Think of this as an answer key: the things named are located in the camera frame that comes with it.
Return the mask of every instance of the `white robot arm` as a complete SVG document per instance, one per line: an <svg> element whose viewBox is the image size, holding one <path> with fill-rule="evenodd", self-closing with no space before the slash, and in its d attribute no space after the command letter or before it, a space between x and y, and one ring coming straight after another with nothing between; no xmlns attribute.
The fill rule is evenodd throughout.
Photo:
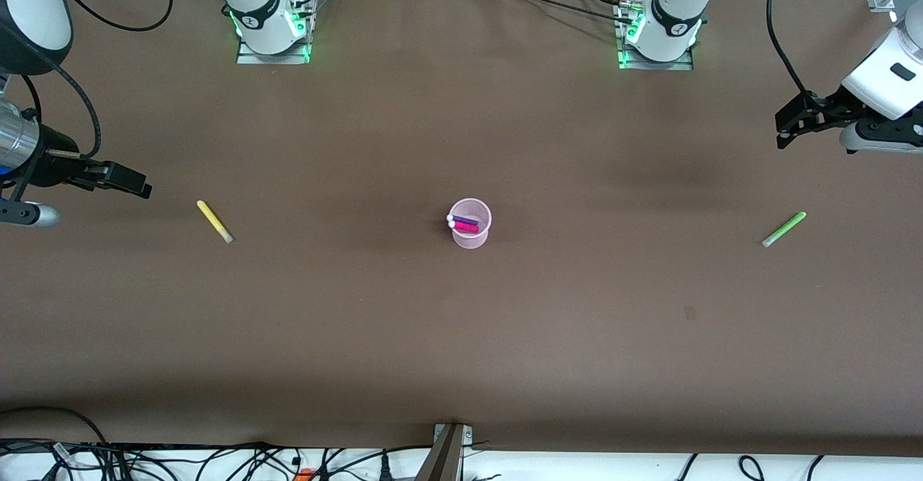
<svg viewBox="0 0 923 481"><path fill-rule="evenodd" d="M65 76L60 63L70 51L72 38L65 0L0 0L2 73L36 76L56 70ZM72 78L66 78L79 89ZM27 185L69 183L88 191L116 189L141 198L151 196L145 175L116 162L97 162L92 157L98 149L99 139L92 151L80 153L73 139L43 124L37 110L20 110L0 100L0 193L12 189L7 198L0 195L0 224L57 224L55 208L23 199Z"/></svg>
<svg viewBox="0 0 923 481"><path fill-rule="evenodd" d="M841 127L848 153L923 155L923 0L889 28L828 97L798 94L775 114L779 149L804 133Z"/></svg>
<svg viewBox="0 0 923 481"><path fill-rule="evenodd" d="M642 56L665 63L675 61L695 43L702 11L709 0L633 0L642 4L642 17L626 37Z"/></svg>
<svg viewBox="0 0 923 481"><path fill-rule="evenodd" d="M225 1L241 37L256 53L281 53L307 34L310 0Z"/></svg>

